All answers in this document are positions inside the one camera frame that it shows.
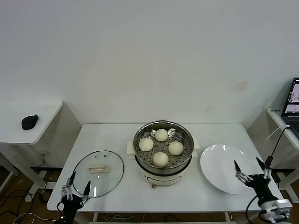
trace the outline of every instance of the wall stain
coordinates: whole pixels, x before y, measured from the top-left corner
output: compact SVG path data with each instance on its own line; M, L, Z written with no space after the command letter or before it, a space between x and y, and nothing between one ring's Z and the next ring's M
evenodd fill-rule
M235 89L237 89L239 91L244 91L244 90L247 90L248 85L249 85L248 81L243 81L243 82L240 82L237 85L235 85Z

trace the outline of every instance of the white desk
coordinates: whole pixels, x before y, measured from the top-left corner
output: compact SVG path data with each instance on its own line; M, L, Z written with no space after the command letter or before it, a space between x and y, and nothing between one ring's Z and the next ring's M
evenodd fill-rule
M278 125L278 127L285 126L286 123L281 118L281 110L280 109L274 109L274 108L268 108L267 113L270 115L270 117L273 119L273 121ZM290 143L293 145L293 147L296 150L299 150L299 139L298 137L293 133L292 130L285 130L284 135L286 138L290 141ZM291 184L299 179L299 169L294 170L291 174L289 174L287 177L283 173L277 173L277 176L280 179L279 182L279 189L285 190L288 195L291 198L291 201L293 203L299 203L298 196L296 195L295 191L293 190Z
M198 139L202 149L215 143L235 146L246 154L259 154L240 124L182 124ZM132 140L142 124L86 124L73 146L50 200L49 210L57 210L61 200L61 187L71 176L76 164L86 155L98 150L111 150L123 159L125 170L119 185L110 193L91 198L82 212L219 212L244 211L254 193L231 195L214 187L198 171L197 161L192 160L182 180L168 187L152 189L138 173L138 165L126 154L127 141ZM272 180L272 193L282 199ZM260 210L256 201L250 211Z
M0 144L4 145L33 145L39 141L51 121L54 119L63 102L61 100L12 100L1 102L0 109ZM23 130L21 121L30 115L38 115L36 126L30 130ZM46 182L43 180L45 171L37 175L22 156L10 158L24 175L34 183L30 193L36 193L37 189L44 188ZM47 184L47 188L53 188L53 184Z

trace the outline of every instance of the laptop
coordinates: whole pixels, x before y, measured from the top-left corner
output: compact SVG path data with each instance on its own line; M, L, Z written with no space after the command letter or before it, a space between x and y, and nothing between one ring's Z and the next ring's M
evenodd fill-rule
M293 80L281 117L299 138L299 78Z

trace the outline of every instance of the metal steamer tray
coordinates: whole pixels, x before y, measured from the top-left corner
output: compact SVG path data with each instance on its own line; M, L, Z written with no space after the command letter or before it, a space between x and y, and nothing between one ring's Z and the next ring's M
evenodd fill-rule
M157 141L155 133L158 129L168 131L168 139L166 141ZM142 138L151 138L154 142L153 148L144 152L139 148L139 141ZM168 151L168 146L173 141L179 141L183 144L184 150L181 155L172 155ZM135 135L133 147L136 154L137 162L147 171L156 175L173 175L182 171L190 162L194 148L194 142L191 134L181 125L170 121L156 121L143 126ZM163 152L168 156L168 165L164 168L158 168L153 164L153 156L155 153Z

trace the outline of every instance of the black mouse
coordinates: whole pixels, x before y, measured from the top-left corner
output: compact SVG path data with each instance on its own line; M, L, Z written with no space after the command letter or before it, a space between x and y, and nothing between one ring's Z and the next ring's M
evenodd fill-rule
M22 120L22 123L21 123L22 124L22 129L23 130L30 130L30 129L34 128L38 118L39 118L38 115L31 115L31 116L25 117Z

